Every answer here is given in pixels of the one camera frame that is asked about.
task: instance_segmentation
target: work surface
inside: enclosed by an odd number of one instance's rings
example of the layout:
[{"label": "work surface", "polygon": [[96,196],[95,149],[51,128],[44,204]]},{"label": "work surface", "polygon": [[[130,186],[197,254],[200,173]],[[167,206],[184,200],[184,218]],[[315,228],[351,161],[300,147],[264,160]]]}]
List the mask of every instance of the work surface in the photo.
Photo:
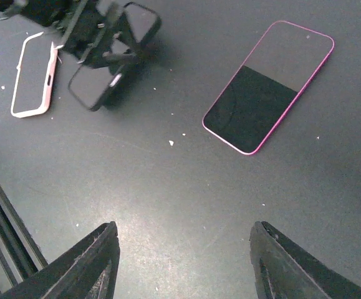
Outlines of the work surface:
[{"label": "work surface", "polygon": [[[115,298],[255,298],[248,237],[265,220],[361,286],[361,1],[140,3],[163,19],[157,57],[97,112],[68,93],[76,66],[61,54],[51,109],[12,117],[21,45],[40,29],[0,22],[0,183],[48,261],[116,221]],[[335,50],[262,150],[242,156],[201,119],[279,19]]]}]

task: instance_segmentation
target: smartphone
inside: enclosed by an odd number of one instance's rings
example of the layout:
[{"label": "smartphone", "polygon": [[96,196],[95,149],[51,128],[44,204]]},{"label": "smartphone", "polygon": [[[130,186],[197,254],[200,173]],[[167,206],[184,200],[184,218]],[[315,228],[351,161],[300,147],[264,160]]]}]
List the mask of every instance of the smartphone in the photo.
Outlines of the smartphone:
[{"label": "smartphone", "polygon": [[273,23],[203,118],[242,154],[256,153],[334,49],[334,40],[287,21]]},{"label": "smartphone", "polygon": [[57,57],[58,50],[44,32],[24,41],[12,96],[12,116],[40,115],[49,109]]},{"label": "smartphone", "polygon": [[[161,26],[159,15],[151,9],[130,2],[124,5],[136,41],[145,47]],[[129,47],[116,40],[111,51],[117,54],[128,53]],[[108,100],[113,90],[135,65],[115,65],[101,69],[79,67],[69,82],[70,93],[87,109],[96,111]],[[92,80],[93,87],[85,84]]]}]

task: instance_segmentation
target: pink phone frame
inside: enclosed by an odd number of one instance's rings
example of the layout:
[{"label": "pink phone frame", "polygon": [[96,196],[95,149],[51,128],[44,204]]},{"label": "pink phone frame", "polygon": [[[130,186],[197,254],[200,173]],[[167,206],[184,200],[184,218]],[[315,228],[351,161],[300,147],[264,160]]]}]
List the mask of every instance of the pink phone frame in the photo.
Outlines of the pink phone frame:
[{"label": "pink phone frame", "polygon": [[[206,115],[208,114],[208,112],[212,109],[212,107],[215,105],[215,103],[219,100],[220,96],[222,96],[223,92],[226,90],[226,88],[229,86],[229,84],[233,81],[234,77],[236,76],[236,74],[240,71],[241,67],[246,63],[246,61],[248,60],[249,56],[251,56],[251,54],[254,52],[255,48],[259,45],[259,43],[263,40],[263,38],[265,37],[265,35],[269,32],[269,30],[271,29],[271,27],[273,27],[274,25],[276,25],[277,23],[287,23],[299,28],[302,28],[304,30],[307,30],[309,32],[313,32],[315,34],[319,34],[321,36],[327,37],[332,41],[332,47],[329,50],[329,52],[327,53],[327,55],[323,58],[323,61],[319,64],[319,66],[315,69],[315,71],[313,72],[313,74],[310,76],[310,78],[308,79],[308,81],[304,84],[304,86],[301,88],[301,90],[297,93],[297,95],[295,96],[295,98],[292,100],[292,102],[290,103],[290,105],[284,110],[284,112],[282,113],[282,115],[280,116],[280,118],[276,121],[276,123],[274,124],[274,126],[270,129],[269,133],[265,136],[265,138],[263,138],[263,140],[261,141],[261,143],[258,145],[258,147],[252,152],[252,153],[245,153],[243,151],[241,151],[240,149],[238,149],[237,147],[233,146],[231,143],[227,142],[226,140],[224,140],[222,137],[218,136],[217,134],[215,134],[214,132],[212,132],[210,129],[208,129],[205,124],[204,124],[204,119],[206,117]],[[316,75],[316,73],[319,71],[319,69],[322,67],[322,65],[324,64],[324,62],[329,58],[330,54],[332,53],[333,49],[335,46],[335,42],[333,40],[333,38],[331,38],[330,36],[327,36],[323,33],[314,31],[312,29],[308,29],[305,27],[302,27],[300,25],[291,23],[289,21],[276,21],[273,24],[271,24],[269,26],[269,28],[266,29],[265,33],[263,34],[263,36],[258,40],[257,44],[253,47],[252,51],[248,54],[247,58],[245,58],[245,60],[243,61],[243,63],[240,65],[240,67],[237,69],[237,72],[234,73],[234,75],[231,77],[229,83],[226,84],[226,86],[223,88],[223,90],[221,91],[221,93],[219,94],[219,96],[217,97],[217,99],[213,102],[213,104],[211,105],[211,107],[208,109],[208,111],[205,113],[204,117],[203,117],[203,127],[210,132],[211,134],[215,135],[215,137],[219,138],[221,141],[223,141],[224,143],[226,143],[227,145],[231,146],[232,148],[234,148],[236,151],[238,151],[241,154],[245,154],[245,155],[252,155],[255,154],[259,151],[259,149],[262,147],[262,145],[265,143],[265,141],[269,138],[269,136],[272,134],[272,132],[276,129],[276,127],[280,124],[280,122],[282,121],[282,119],[287,115],[288,111],[291,109],[291,107],[293,106],[293,104],[296,102],[296,100],[300,97],[300,95],[304,92],[304,90],[306,89],[306,87],[308,86],[308,84],[310,83],[310,81],[312,81],[312,79],[314,78],[314,76]]]}]

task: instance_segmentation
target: black phone screen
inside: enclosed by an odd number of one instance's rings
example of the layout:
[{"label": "black phone screen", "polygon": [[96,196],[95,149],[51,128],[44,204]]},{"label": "black phone screen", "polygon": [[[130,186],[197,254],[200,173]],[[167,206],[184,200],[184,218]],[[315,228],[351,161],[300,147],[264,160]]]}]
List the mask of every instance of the black phone screen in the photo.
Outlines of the black phone screen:
[{"label": "black phone screen", "polygon": [[255,153],[333,48],[328,36],[275,22],[205,115],[204,127],[243,154]]}]

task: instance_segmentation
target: black smartphone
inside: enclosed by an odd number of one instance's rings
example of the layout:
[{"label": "black smartphone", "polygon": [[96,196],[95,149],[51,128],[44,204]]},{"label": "black smartphone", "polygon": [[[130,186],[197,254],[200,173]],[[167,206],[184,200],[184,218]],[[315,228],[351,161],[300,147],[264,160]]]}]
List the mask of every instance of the black smartphone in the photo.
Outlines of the black smartphone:
[{"label": "black smartphone", "polygon": [[[124,5],[124,8],[136,41],[145,47],[160,28],[160,17],[151,9],[134,2]],[[116,40],[111,51],[116,54],[125,54],[129,51],[129,47]],[[96,111],[133,67],[134,65],[113,65],[101,69],[80,67],[69,83],[69,90],[85,108]],[[92,87],[85,84],[90,81],[93,84]]]},{"label": "black smartphone", "polygon": [[334,40],[287,21],[273,23],[203,118],[242,154],[254,154],[334,49]]}]

